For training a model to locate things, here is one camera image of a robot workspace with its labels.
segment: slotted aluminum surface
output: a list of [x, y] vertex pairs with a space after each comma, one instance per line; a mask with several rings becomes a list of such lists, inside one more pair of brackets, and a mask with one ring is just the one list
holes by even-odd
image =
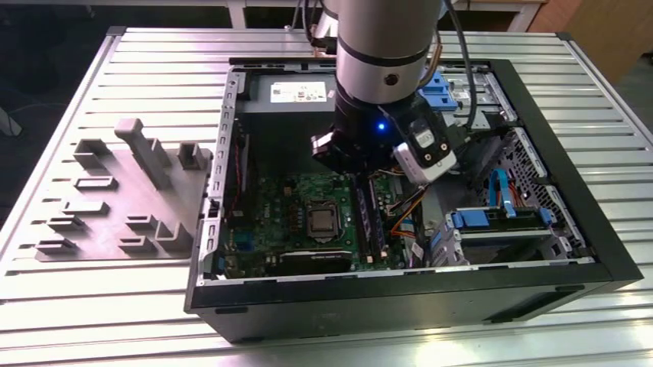
[[[468, 40], [473, 57], [515, 62], [645, 280], [527, 323], [243, 347], [182, 311], [189, 261], [40, 263], [26, 245], [47, 232], [38, 221], [61, 204], [43, 200], [58, 199], [67, 179], [83, 174], [71, 144], [102, 138], [119, 145], [115, 121], [137, 116], [165, 146], [190, 140], [214, 149], [229, 57], [312, 55], [304, 34], [282, 30], [131, 28], [106, 39], [0, 235], [0, 364], [651, 365], [651, 136], [573, 44], [552, 34], [474, 33]], [[444, 56], [461, 57], [454, 34], [444, 42]]]

